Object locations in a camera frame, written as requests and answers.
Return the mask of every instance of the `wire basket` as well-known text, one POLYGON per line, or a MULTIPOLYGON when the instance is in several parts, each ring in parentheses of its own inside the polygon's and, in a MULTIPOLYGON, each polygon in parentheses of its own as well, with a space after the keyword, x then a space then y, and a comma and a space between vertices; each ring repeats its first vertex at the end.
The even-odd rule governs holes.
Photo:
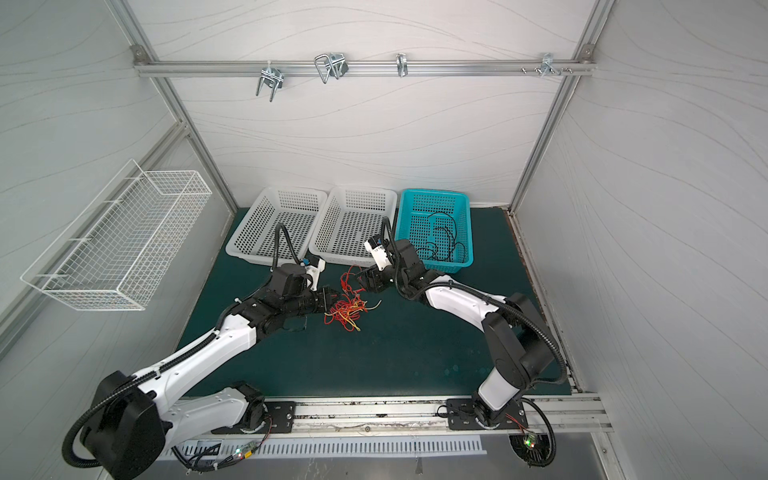
POLYGON ((404 190, 395 240, 407 238, 428 269, 456 273, 472 265, 469 198, 442 190, 404 190))
POLYGON ((210 193, 195 170, 143 171, 131 161, 22 281, 75 310, 144 310, 210 193), (119 194, 99 201, 110 188, 119 194))
MULTIPOLYGON (((296 255, 301 259, 310 243, 317 222, 317 212, 328 195, 309 188, 265 188, 237 226, 226 252, 259 265, 272 265, 275 224, 283 223, 296 255)), ((277 264, 293 262, 285 240, 280 241, 277 264)))
POLYGON ((319 213, 310 252, 329 263, 372 266, 364 243, 395 216, 397 193, 369 187, 334 187, 319 213))

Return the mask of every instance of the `teal plastic basket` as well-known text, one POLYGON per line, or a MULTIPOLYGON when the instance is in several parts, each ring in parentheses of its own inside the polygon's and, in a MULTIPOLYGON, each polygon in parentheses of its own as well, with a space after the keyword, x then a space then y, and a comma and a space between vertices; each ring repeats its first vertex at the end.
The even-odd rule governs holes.
POLYGON ((472 265, 469 198, 442 190, 405 190, 395 240, 407 238, 428 269, 456 273, 472 265))

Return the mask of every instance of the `white plastic basket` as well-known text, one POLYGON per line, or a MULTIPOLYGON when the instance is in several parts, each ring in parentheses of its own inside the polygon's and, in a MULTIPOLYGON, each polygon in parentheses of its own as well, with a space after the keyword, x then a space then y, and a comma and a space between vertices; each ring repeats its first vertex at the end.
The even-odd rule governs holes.
POLYGON ((143 171, 131 161, 22 281, 75 310, 144 310, 209 197, 194 170, 143 171), (120 193, 105 200, 109 190, 120 193))
MULTIPOLYGON (((275 224, 282 222, 296 255, 303 258, 317 213, 327 198, 325 192, 309 188, 265 188, 227 242, 226 252, 251 263, 272 265, 275 224)), ((293 262, 293 258, 281 235, 277 264, 287 262, 293 262)))
POLYGON ((318 215, 310 252, 329 263, 372 266, 363 243, 376 235, 382 218, 394 220, 397 193, 370 187, 335 187, 318 215))

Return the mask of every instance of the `green work surface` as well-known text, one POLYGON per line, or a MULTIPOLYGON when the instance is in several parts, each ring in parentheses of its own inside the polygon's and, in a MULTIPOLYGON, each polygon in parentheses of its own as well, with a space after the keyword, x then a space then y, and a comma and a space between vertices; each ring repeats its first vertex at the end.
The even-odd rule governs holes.
MULTIPOLYGON (((246 212, 237 212, 230 236, 246 212)), ((535 302, 505 212, 473 208, 472 233, 475 262, 452 276, 488 293, 520 292, 535 302)), ((339 277, 348 268, 329 263, 320 284, 341 290, 339 277)), ((179 347, 211 329, 221 311, 260 286, 269 270, 231 257, 222 247, 179 347)), ((382 302, 362 314, 359 332, 347 332, 338 322, 324 325, 322 315, 310 315, 305 330, 275 333, 226 362, 188 395, 209 395, 239 380, 267 396, 469 395, 491 372, 485 337, 471 324, 404 300, 394 289, 363 292, 362 299, 369 306, 382 302)), ((298 319, 291 326, 297 323, 303 326, 298 319)), ((557 374, 553 362, 544 376, 557 374)), ((570 386, 539 385, 531 393, 568 395, 570 386)))

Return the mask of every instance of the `robotic arm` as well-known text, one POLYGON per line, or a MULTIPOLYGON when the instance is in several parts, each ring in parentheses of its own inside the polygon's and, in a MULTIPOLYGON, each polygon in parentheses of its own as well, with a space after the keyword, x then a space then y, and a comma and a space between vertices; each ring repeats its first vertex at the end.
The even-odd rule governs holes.
MULTIPOLYGON (((319 274, 325 268, 322 259, 312 257, 300 262, 294 253, 295 263, 276 266, 281 229, 285 232, 279 224, 275 230, 271 277, 245 300, 225 309, 211 331, 131 376, 118 371, 101 381, 92 407, 65 436, 61 453, 69 465, 103 466, 114 480, 131 480, 168 448, 189 466, 175 445, 196 435, 222 426, 257 428, 264 417, 263 397, 248 385, 206 397, 180 398, 228 359, 282 329, 287 319, 328 313, 338 300, 335 290, 327 286, 318 289, 319 274), (74 453, 80 431, 80 441, 94 459, 74 453)), ((473 395, 472 411, 464 412, 474 416, 482 428, 496 428, 510 412, 517 415, 520 402, 529 402, 522 398, 523 392, 536 383, 565 380, 565 362, 549 328, 521 294, 488 295, 442 272, 427 270, 408 240, 394 241, 387 219, 382 222, 380 235, 366 242, 366 249, 376 261, 357 276, 367 290, 378 293, 394 286, 404 298, 453 313, 485 334, 494 368, 473 395), (385 230, 389 239, 384 236, 385 230), (520 326, 522 334, 515 335, 513 326, 520 326), (560 366, 560 377, 539 379, 553 359, 560 366)), ((554 436, 551 430, 549 433, 551 455, 529 465, 545 466, 554 458, 554 436)), ((255 442, 249 444, 214 468, 233 465, 258 446, 255 442)))

